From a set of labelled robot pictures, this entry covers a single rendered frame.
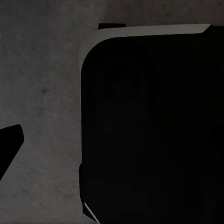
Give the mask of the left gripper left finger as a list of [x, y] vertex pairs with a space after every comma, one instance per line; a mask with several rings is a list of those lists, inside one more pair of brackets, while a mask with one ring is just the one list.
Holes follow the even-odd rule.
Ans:
[[24, 143], [20, 124], [0, 129], [0, 180]]

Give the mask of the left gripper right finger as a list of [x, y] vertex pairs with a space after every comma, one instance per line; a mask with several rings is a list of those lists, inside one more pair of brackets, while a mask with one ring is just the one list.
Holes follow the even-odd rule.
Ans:
[[214, 124], [210, 132], [209, 140], [224, 162], [224, 126]]

